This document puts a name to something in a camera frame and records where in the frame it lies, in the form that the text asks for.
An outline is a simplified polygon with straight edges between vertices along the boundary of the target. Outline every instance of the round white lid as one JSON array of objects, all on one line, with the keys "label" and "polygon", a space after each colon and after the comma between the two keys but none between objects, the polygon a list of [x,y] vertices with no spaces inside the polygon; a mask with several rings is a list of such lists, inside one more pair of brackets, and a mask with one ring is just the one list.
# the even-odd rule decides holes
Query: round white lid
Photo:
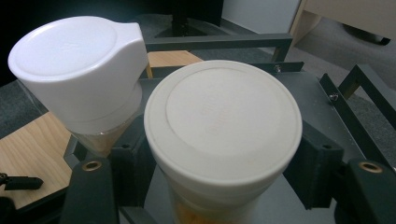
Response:
[{"label": "round white lid", "polygon": [[245,63],[206,61],[157,86],[145,129],[165,172],[235,184],[282,172],[300,143],[302,119],[290,92],[270,74]]},{"label": "round white lid", "polygon": [[114,22],[75,17],[43,25],[22,38],[10,54],[10,67],[27,80],[65,80],[108,61],[118,33]]}]

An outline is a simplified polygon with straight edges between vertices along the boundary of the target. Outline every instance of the wooden surface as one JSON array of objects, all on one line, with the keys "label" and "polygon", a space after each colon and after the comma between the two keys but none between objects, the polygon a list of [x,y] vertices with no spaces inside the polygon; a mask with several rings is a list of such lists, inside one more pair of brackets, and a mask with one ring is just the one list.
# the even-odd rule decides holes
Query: wooden surface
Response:
[{"label": "wooden surface", "polygon": [[[200,62],[187,51],[151,52],[150,65],[172,66]],[[68,186],[71,169],[64,161],[70,132],[51,113],[30,122],[0,140],[0,173],[35,176],[44,181],[38,190],[4,190],[0,196],[11,198],[17,208],[35,202]]]}]

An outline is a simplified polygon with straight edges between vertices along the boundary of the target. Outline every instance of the white plastic container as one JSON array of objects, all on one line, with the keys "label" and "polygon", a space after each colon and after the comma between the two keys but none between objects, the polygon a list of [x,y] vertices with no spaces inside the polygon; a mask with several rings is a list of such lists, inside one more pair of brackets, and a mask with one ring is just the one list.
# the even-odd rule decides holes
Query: white plastic container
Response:
[{"label": "white plastic container", "polygon": [[244,63],[206,61],[165,78],[148,99],[145,130],[171,187],[176,223],[248,223],[256,199],[299,146],[289,91]]},{"label": "white plastic container", "polygon": [[86,147],[106,156],[133,119],[148,64],[137,23],[74,17],[43,25],[11,50],[12,73]]}]

